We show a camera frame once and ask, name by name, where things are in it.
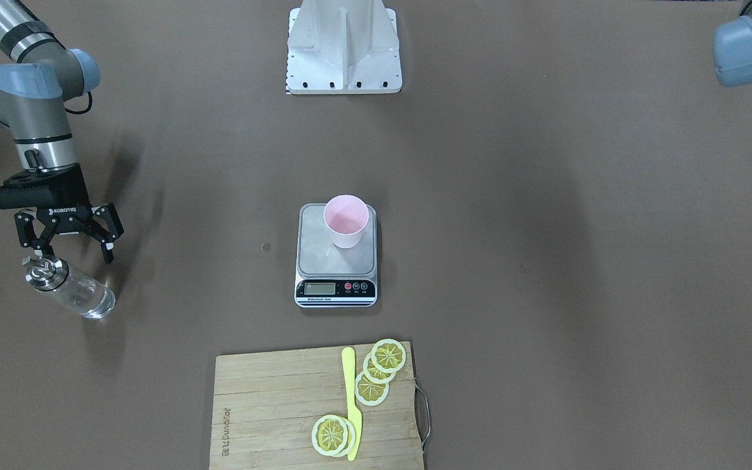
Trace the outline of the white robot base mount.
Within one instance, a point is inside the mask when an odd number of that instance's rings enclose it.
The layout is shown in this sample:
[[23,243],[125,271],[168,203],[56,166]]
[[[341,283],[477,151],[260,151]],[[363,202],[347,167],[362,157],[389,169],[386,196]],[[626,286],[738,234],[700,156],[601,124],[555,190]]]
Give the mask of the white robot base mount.
[[384,2],[304,1],[290,10],[287,26],[287,93],[401,91],[398,17]]

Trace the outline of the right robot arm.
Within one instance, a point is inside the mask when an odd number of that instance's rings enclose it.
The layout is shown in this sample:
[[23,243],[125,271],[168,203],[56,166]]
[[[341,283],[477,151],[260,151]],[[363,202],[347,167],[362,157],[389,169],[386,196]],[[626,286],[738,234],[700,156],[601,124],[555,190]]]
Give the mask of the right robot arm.
[[69,99],[101,82],[95,60],[63,47],[23,3],[0,1],[0,129],[9,129],[23,170],[0,185],[0,209],[15,210],[19,244],[53,254],[57,235],[84,233],[113,262],[123,225],[113,204],[93,205],[69,125]]

